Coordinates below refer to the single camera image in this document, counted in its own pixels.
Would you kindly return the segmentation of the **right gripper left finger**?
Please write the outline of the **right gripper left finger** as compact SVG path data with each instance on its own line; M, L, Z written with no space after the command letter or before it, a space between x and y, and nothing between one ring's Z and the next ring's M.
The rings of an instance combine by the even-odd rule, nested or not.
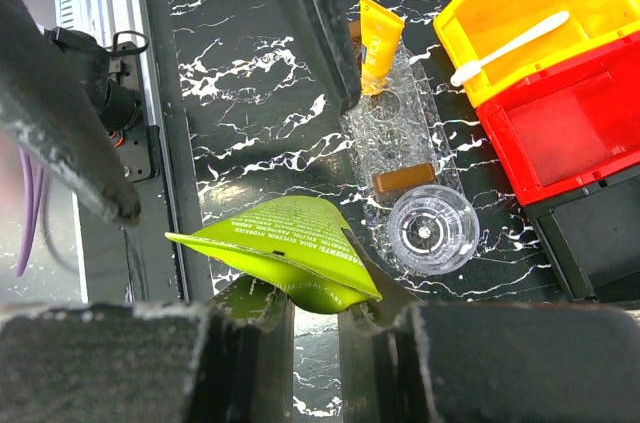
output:
M5 422L288 422L294 306L249 276L200 303L1 310Z

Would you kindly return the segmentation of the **green toothpaste tube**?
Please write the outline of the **green toothpaste tube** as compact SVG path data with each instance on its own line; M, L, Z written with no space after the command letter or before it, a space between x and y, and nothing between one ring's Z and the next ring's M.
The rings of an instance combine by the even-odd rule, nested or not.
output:
M204 227L165 237L284 292L301 309L339 314L380 301L351 230L331 202L285 196Z

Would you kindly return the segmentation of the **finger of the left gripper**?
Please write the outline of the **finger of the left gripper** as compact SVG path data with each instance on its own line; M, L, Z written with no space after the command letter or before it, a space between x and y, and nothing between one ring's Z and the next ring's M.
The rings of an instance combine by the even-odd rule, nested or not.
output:
M359 102L361 83L341 0L274 0L309 68L341 114Z

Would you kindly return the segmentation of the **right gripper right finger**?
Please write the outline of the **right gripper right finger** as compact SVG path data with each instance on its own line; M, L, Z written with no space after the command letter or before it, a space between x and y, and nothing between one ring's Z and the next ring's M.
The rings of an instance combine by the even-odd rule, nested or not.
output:
M382 300L338 317L347 422L635 422L639 325L604 305Z

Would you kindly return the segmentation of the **clear acrylic toothbrush holder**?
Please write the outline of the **clear acrylic toothbrush holder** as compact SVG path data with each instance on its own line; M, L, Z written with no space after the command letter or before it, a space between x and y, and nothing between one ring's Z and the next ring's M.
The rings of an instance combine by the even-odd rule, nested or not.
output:
M344 117L359 183L380 200L436 181L425 94L400 42L385 90L362 96Z

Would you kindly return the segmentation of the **clear plastic cup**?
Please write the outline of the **clear plastic cup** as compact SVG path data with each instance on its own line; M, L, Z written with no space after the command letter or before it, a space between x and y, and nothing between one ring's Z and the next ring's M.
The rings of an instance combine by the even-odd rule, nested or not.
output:
M391 210L387 231L399 263L427 276L464 266L473 257L481 233L477 213L466 197L436 184L401 196Z

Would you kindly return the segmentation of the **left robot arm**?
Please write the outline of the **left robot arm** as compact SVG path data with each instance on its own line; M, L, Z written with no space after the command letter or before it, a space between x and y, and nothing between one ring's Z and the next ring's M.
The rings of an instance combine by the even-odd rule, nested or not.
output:
M340 0L274 0L329 101L360 98L360 75ZM134 226L137 190L63 53L40 33L22 0L1 0L1 126L94 215Z

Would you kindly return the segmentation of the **yellow toothpaste tube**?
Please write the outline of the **yellow toothpaste tube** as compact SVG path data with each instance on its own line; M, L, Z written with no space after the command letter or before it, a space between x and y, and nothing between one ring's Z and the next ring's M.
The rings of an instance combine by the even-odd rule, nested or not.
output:
M374 96L385 90L405 20L374 0L359 3L361 91L365 96Z

